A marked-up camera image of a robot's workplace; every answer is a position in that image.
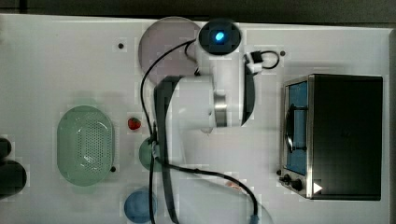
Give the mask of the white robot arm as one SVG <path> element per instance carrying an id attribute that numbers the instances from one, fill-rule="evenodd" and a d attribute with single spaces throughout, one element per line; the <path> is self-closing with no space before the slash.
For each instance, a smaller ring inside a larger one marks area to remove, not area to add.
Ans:
<path id="1" fill-rule="evenodd" d="M 1 224 L 273 224 L 197 159 L 245 123 L 244 66 L 145 77 L 138 20 L 1 18 Z"/>

